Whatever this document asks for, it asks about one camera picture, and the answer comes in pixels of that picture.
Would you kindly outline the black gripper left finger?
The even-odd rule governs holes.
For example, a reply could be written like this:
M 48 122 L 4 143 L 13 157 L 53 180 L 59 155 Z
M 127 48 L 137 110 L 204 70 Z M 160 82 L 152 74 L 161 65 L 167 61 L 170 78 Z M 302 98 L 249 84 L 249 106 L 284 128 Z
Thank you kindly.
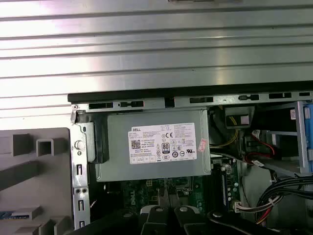
M 74 235 L 167 235 L 169 210 L 160 206 L 145 206 L 143 213 L 122 209 L 91 222 Z

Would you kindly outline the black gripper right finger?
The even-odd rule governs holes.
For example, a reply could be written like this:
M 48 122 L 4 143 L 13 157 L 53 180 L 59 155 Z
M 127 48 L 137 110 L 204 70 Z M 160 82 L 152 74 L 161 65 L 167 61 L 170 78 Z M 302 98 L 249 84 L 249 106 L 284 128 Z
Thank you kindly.
M 196 213 L 192 207 L 175 208 L 177 221 L 186 235 L 280 235 L 280 231 L 264 228 L 234 213 L 211 211 Z

